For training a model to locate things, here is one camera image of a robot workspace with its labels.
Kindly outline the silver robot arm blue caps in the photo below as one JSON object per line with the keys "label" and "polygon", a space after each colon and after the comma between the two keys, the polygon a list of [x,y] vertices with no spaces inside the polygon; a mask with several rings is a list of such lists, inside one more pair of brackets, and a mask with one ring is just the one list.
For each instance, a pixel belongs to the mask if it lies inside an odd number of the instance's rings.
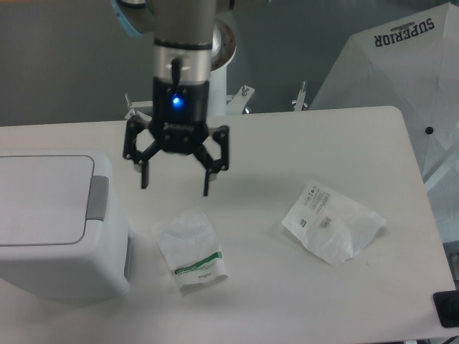
{"label": "silver robot arm blue caps", "polygon": [[235,54],[232,30],[218,20],[226,11],[263,1],[113,1],[129,34],[153,33],[151,119],[134,114],[126,124],[123,157],[141,170],[148,187],[150,159],[159,151],[193,155],[204,167],[204,192],[230,166],[230,129],[211,128],[211,73]]}

